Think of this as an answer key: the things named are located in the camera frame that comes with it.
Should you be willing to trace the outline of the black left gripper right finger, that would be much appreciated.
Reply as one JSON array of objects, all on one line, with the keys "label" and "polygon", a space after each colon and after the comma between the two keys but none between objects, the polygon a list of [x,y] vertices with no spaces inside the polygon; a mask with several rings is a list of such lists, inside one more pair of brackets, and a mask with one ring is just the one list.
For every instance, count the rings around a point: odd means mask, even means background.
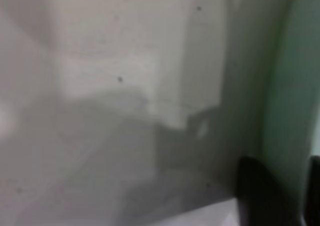
[{"label": "black left gripper right finger", "polygon": [[320,224],[320,157],[312,156],[306,197],[306,224]]}]

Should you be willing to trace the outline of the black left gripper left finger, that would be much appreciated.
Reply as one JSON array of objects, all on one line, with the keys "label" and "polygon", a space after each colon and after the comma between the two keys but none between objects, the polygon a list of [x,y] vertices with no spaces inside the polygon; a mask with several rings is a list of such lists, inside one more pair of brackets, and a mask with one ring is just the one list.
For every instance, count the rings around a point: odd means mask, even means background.
[{"label": "black left gripper left finger", "polygon": [[296,197],[256,158],[239,159],[236,185],[240,225],[305,225]]}]

